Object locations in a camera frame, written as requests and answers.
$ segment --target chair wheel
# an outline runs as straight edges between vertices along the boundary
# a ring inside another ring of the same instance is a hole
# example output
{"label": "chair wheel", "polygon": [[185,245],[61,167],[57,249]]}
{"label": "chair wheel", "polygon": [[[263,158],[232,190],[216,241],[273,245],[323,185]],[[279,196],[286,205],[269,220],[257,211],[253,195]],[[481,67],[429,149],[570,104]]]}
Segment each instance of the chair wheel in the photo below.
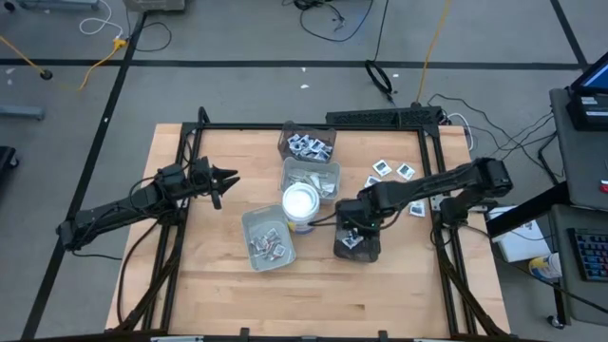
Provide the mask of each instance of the chair wheel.
{"label": "chair wheel", "polygon": [[7,9],[7,11],[9,11],[11,13],[13,13],[15,11],[15,6],[12,3],[8,2],[8,1],[6,1],[4,3],[4,8]]}
{"label": "chair wheel", "polygon": [[563,328],[565,328],[565,325],[560,323],[558,318],[554,315],[550,315],[546,319],[547,319],[547,323],[549,323],[555,329],[563,330]]}
{"label": "chair wheel", "polygon": [[17,159],[17,157],[12,157],[12,160],[10,160],[10,168],[16,168],[17,166],[19,166],[19,160]]}

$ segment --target yellow cable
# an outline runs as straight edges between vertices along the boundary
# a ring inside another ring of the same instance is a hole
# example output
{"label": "yellow cable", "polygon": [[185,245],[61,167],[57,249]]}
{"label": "yellow cable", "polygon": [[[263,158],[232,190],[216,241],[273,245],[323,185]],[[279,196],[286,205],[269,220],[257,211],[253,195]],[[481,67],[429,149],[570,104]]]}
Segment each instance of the yellow cable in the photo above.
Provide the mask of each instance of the yellow cable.
{"label": "yellow cable", "polygon": [[430,42],[430,46],[428,47],[427,58],[425,58],[425,65],[422,68],[422,77],[420,78],[420,86],[418,87],[418,95],[416,95],[417,103],[420,103],[420,96],[422,95],[422,89],[424,89],[424,87],[425,87],[425,77],[427,76],[427,66],[428,66],[428,60],[430,59],[430,53],[433,51],[433,47],[435,47],[435,43],[437,42],[437,37],[439,37],[439,32],[444,27],[444,23],[446,22],[447,13],[449,12],[450,3],[451,3],[451,0],[446,0],[446,4],[444,5],[444,12],[441,14],[441,19],[439,20],[439,25],[437,25],[437,30],[435,31],[433,40]]}
{"label": "yellow cable", "polygon": [[45,73],[45,71],[41,67],[35,65],[28,57],[26,57],[25,54],[23,54],[21,51],[19,51],[19,49],[17,47],[15,47],[13,44],[11,44],[4,36],[0,35],[0,41],[2,41],[2,43],[4,43],[7,47],[9,47],[13,51],[15,51],[15,53],[18,54],[19,57],[23,58],[24,61],[28,62],[28,64],[31,65],[36,70],[38,70],[38,72],[40,72],[41,74]]}
{"label": "yellow cable", "polygon": [[85,88],[86,86],[86,82],[88,82],[88,76],[91,74],[91,71],[93,71],[93,69],[95,67],[98,67],[100,65],[102,65],[103,63],[107,62],[107,60],[109,60],[110,58],[112,58],[112,56],[114,56],[114,54],[121,48],[123,48],[124,46],[126,46],[126,41],[122,40],[122,39],[114,39],[114,49],[112,49],[112,52],[110,54],[107,55],[107,57],[103,58],[103,60],[97,62],[94,66],[92,66],[85,75],[85,79],[83,80],[83,83],[80,85],[80,87],[78,88],[78,91],[81,91]]}

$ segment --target small card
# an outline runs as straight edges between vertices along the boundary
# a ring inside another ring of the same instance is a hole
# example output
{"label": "small card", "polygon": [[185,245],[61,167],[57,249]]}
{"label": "small card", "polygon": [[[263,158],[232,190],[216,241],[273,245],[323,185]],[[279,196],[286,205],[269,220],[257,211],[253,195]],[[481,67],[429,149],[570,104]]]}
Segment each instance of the small card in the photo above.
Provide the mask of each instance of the small card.
{"label": "small card", "polygon": [[380,181],[381,180],[377,179],[374,176],[369,176],[368,180],[366,180],[366,182],[365,182],[365,187],[372,186],[372,185],[374,185],[374,184],[376,184],[377,182],[380,182]]}
{"label": "small card", "polygon": [[380,175],[380,177],[385,177],[390,173],[390,171],[392,171],[389,164],[384,160],[375,163],[373,165],[373,169],[378,173],[378,175]]}
{"label": "small card", "polygon": [[425,216],[425,203],[421,200],[413,201],[409,204],[409,214],[423,218]]}
{"label": "small card", "polygon": [[401,175],[401,177],[405,178],[406,181],[409,181],[414,176],[416,171],[411,166],[407,165],[406,163],[403,163],[397,169],[397,173]]}

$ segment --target white cable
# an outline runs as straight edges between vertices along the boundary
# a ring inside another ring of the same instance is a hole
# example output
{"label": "white cable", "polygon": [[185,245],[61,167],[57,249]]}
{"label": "white cable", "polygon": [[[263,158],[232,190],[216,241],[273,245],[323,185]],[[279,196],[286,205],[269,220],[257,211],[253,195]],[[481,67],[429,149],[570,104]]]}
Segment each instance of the white cable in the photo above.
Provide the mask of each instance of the white cable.
{"label": "white cable", "polygon": [[449,114],[447,116],[447,118],[449,119],[449,118],[451,118],[453,116],[457,116],[457,117],[461,118],[465,122],[466,130],[468,130],[468,138],[470,140],[470,145],[468,147],[468,150],[472,151],[473,147],[475,146],[475,141],[473,141],[473,132],[471,132],[471,127],[469,127],[468,121],[465,119],[465,116],[463,114],[461,114],[461,113],[452,113],[452,114]]}
{"label": "white cable", "polygon": [[[106,25],[110,25],[110,26],[113,26],[113,27],[115,27],[115,28],[117,28],[117,29],[119,29],[121,31],[116,36],[117,39],[120,39],[123,36],[123,32],[124,31],[123,31],[123,28],[120,25],[110,22],[110,19],[112,18],[112,8],[106,3],[106,1],[104,1],[104,0],[99,0],[99,1],[107,7],[107,12],[108,12],[107,19],[104,20],[104,19],[100,19],[100,18],[86,18],[85,20],[83,20],[82,22],[80,22],[80,32],[82,32],[83,34],[86,34],[86,35],[93,35],[93,34],[99,33],[102,29],[104,29],[104,27]],[[99,28],[97,28],[95,30],[85,31],[83,29],[83,24],[86,23],[86,22],[91,22],[91,21],[102,23],[102,25],[99,26]]]}

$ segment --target table leg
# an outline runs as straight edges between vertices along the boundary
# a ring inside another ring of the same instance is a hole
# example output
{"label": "table leg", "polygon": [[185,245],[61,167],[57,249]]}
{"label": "table leg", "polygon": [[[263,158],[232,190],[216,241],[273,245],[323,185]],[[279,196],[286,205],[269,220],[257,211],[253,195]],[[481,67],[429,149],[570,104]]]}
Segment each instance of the table leg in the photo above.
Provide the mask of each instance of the table leg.
{"label": "table leg", "polygon": [[555,185],[551,189],[537,195],[533,199],[518,205],[497,218],[489,220],[486,224],[487,233],[491,238],[521,226],[547,213],[553,204],[570,204],[570,194],[566,181]]}

